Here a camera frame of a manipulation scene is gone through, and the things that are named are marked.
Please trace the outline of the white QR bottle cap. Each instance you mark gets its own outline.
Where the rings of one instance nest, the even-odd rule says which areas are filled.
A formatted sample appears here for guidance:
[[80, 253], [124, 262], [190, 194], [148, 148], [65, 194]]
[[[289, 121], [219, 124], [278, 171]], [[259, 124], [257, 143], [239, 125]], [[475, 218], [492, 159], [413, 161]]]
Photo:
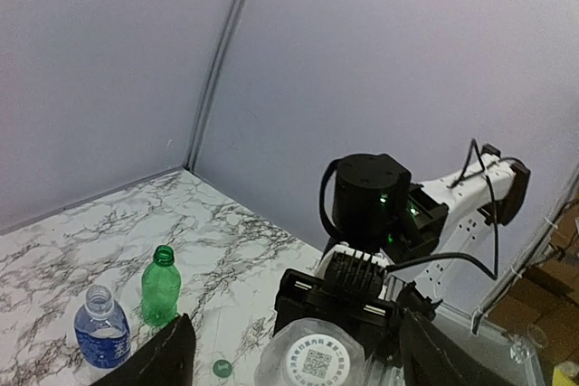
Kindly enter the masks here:
[[335, 340], [326, 334], [299, 338], [286, 352], [284, 375], [289, 385], [337, 385], [343, 354]]

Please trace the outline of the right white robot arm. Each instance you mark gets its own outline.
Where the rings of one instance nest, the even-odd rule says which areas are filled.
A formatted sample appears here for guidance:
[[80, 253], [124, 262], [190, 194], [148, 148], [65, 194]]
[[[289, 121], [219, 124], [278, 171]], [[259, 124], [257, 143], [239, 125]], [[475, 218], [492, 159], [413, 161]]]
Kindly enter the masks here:
[[407, 311], [432, 320], [461, 265], [488, 278], [471, 247], [497, 238], [527, 193], [529, 169], [490, 145], [471, 144], [456, 173], [416, 183], [387, 154], [332, 161], [318, 198], [328, 235], [318, 270], [287, 270], [275, 300], [275, 330], [301, 318], [333, 323], [382, 362], [399, 365], [399, 330]]

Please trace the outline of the clear bottle white cap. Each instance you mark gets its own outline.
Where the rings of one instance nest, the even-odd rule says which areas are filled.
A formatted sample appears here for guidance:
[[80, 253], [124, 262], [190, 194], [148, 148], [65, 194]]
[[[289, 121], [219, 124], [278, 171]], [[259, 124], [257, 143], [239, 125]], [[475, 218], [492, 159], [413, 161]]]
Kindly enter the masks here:
[[365, 350], [339, 326], [302, 318], [279, 330], [261, 352], [254, 383], [278, 385], [357, 385]]

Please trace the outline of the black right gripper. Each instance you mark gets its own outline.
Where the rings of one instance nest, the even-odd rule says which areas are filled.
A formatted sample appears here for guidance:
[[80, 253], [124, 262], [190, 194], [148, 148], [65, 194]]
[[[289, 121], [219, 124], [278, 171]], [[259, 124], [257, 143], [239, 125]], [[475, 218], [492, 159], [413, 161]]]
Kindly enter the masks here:
[[325, 280], [288, 268], [275, 298], [274, 334], [290, 323], [314, 318], [340, 327], [356, 340], [365, 357], [399, 363], [399, 332], [404, 315], [420, 313], [434, 319], [434, 303], [411, 283], [394, 301], [379, 299], [382, 272], [331, 273]]

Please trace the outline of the clear bottle blue label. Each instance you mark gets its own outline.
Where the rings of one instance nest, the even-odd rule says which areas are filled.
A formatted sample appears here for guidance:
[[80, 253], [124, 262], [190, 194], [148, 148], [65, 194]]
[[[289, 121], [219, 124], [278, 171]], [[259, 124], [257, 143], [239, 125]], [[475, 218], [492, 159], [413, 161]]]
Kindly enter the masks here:
[[92, 285], [73, 322], [82, 358], [94, 379], [114, 371], [131, 354], [131, 333], [126, 314], [112, 293]]

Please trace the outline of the green plastic bottle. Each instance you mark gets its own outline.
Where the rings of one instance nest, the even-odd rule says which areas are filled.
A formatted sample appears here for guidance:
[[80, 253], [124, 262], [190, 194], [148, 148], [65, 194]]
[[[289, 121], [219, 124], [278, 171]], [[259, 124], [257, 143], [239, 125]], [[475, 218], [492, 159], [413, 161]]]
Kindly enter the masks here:
[[176, 317], [181, 284], [173, 249], [158, 246], [141, 277], [141, 315], [147, 324], [162, 327]]

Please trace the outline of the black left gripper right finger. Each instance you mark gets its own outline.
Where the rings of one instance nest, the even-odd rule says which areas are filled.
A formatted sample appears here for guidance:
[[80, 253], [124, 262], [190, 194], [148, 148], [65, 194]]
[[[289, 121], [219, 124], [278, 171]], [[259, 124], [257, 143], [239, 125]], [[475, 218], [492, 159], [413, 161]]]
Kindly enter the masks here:
[[407, 385], [514, 385], [507, 347], [474, 337], [445, 319], [435, 324], [407, 309], [400, 325], [400, 355]]

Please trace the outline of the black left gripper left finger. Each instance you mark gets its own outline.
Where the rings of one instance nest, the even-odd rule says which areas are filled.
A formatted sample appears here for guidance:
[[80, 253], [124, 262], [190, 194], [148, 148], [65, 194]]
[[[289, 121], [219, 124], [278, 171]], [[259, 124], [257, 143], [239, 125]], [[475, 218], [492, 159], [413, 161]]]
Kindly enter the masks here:
[[196, 336], [188, 314], [178, 315], [119, 368], [93, 386], [192, 385]]

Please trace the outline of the green bottle cap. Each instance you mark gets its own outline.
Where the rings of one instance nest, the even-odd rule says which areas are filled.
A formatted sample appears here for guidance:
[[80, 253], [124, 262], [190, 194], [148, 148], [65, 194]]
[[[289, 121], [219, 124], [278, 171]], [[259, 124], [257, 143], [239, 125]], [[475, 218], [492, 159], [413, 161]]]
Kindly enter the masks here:
[[219, 359], [213, 364], [213, 373], [216, 377], [220, 379], [227, 379], [233, 373], [233, 365], [224, 359]]

